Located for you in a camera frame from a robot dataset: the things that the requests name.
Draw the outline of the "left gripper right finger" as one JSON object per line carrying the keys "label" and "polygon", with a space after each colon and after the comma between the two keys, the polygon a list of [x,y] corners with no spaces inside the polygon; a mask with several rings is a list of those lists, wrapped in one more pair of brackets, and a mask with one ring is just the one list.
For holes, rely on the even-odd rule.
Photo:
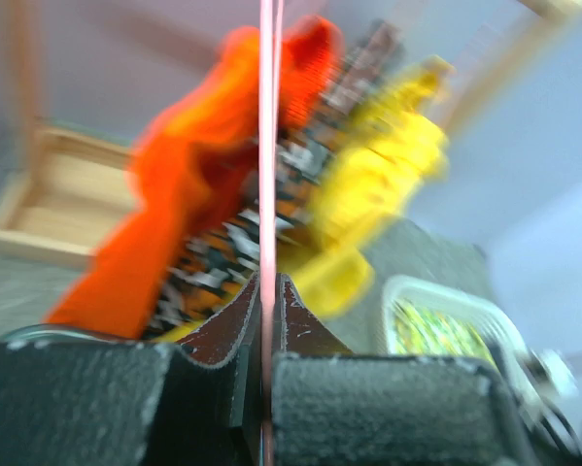
{"label": "left gripper right finger", "polygon": [[273,311],[273,354],[281,352],[307,356],[353,353],[304,305],[286,274],[276,276]]}

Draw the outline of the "pink wire hanger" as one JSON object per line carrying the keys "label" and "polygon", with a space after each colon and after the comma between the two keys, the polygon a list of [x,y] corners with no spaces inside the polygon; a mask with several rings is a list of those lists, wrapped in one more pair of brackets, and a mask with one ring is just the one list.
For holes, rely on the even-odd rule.
{"label": "pink wire hanger", "polygon": [[276,143],[283,38],[283,1],[259,2],[258,205],[261,302],[263,463],[274,463],[271,415],[272,346],[276,300]]}

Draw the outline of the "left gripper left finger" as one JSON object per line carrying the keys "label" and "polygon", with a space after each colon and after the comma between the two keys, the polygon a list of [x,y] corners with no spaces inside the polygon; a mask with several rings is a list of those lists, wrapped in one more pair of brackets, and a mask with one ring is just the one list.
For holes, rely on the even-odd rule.
{"label": "left gripper left finger", "polygon": [[255,273],[227,305],[177,344],[196,363],[222,367],[234,357],[245,337],[259,333],[260,314],[260,277]]}

